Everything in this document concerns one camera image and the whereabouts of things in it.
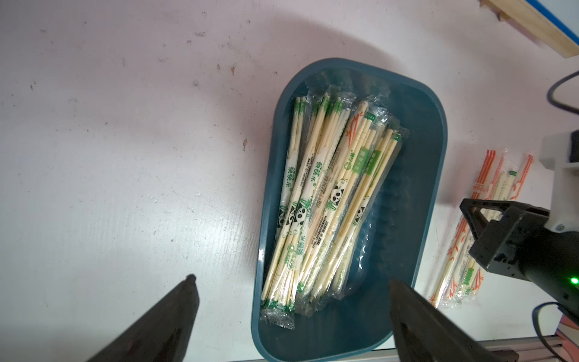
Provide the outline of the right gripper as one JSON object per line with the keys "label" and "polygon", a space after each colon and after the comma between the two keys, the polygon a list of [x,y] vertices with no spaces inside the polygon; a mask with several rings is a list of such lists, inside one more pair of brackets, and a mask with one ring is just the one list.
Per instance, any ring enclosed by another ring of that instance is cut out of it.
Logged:
{"label": "right gripper", "polygon": [[519,213],[487,272],[530,281],[578,322],[578,233],[546,229],[550,211],[517,202]]}

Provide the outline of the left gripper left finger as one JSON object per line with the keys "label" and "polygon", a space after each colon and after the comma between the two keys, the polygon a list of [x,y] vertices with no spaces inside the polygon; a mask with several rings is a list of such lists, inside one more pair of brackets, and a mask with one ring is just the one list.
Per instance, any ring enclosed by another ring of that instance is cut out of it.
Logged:
{"label": "left gripper left finger", "polygon": [[90,360],[184,360],[199,304],[196,277],[188,275]]}

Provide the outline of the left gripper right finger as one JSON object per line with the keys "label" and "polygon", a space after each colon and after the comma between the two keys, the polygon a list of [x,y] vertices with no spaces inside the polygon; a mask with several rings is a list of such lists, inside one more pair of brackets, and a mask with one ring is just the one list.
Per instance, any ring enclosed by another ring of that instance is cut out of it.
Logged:
{"label": "left gripper right finger", "polygon": [[517,361],[513,350],[489,351],[406,283],[391,280],[391,323],[401,361]]}

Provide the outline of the red print chopstick pack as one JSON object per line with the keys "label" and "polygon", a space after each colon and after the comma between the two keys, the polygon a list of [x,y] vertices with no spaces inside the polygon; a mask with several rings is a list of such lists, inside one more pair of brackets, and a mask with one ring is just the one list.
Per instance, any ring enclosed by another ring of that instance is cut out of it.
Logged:
{"label": "red print chopstick pack", "polygon": [[[532,155],[527,155],[524,158],[522,175],[517,176],[517,182],[514,184],[512,190],[511,190],[511,197],[509,198],[509,208],[505,212],[502,213],[502,217],[499,220],[500,225],[505,227],[505,231],[506,231],[506,238],[505,238],[504,242],[506,240],[508,240],[508,235],[510,233],[510,230],[516,224],[513,221],[514,216],[519,213],[519,211],[517,210],[518,203],[516,202],[516,198],[518,197],[518,194],[520,194],[521,185],[524,183],[526,175],[529,173],[529,168],[531,167],[533,160],[534,160],[534,157]],[[498,180],[496,181],[496,185],[495,185],[494,189],[492,190],[492,193],[495,191],[495,188],[497,186],[498,186]]]}

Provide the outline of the teal storage box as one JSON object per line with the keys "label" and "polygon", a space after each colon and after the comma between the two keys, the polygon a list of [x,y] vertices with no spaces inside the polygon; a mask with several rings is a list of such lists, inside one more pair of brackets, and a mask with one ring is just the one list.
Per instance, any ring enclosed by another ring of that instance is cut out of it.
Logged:
{"label": "teal storage box", "polygon": [[[360,96],[384,94],[385,105],[409,132],[366,219],[348,276],[348,294],[311,317],[298,316],[292,330],[259,316],[260,294],[274,251],[275,219],[282,188],[282,161],[289,145],[293,100],[336,84]],[[251,333],[269,361],[338,360],[372,351],[393,335],[391,280],[416,283],[446,154],[448,127],[437,95],[395,72],[342,58],[314,62],[283,90],[274,112],[256,262]]]}

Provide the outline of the green band chopstick pack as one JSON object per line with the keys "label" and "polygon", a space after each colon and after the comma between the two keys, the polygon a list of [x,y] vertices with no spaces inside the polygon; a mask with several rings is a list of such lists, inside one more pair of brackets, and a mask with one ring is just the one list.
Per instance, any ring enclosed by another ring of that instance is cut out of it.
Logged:
{"label": "green band chopstick pack", "polygon": [[355,94],[335,86],[324,93],[311,92],[308,129],[291,205],[268,267],[260,297],[260,318],[268,324],[292,330],[299,269],[312,221],[312,205],[329,167],[342,132],[350,119]]}

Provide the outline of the green print chopstick pack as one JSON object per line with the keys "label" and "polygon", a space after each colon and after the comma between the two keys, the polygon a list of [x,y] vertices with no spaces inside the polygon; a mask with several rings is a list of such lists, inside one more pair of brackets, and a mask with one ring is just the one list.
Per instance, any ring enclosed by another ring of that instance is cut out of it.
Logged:
{"label": "green print chopstick pack", "polygon": [[289,213],[293,190],[296,185],[299,164],[307,138],[309,98],[297,97],[294,101],[293,118],[291,122],[289,146],[286,153],[286,163],[283,172],[283,185],[280,195],[280,205],[277,218],[276,238],[281,234]]}

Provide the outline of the white board blue frame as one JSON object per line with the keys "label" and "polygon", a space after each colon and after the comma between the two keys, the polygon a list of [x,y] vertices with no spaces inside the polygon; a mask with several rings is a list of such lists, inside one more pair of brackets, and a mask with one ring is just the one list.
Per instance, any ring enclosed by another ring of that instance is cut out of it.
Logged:
{"label": "white board blue frame", "polygon": [[540,1],[479,1],[479,6],[493,12],[500,22],[516,24],[563,58],[578,56],[578,34]]}

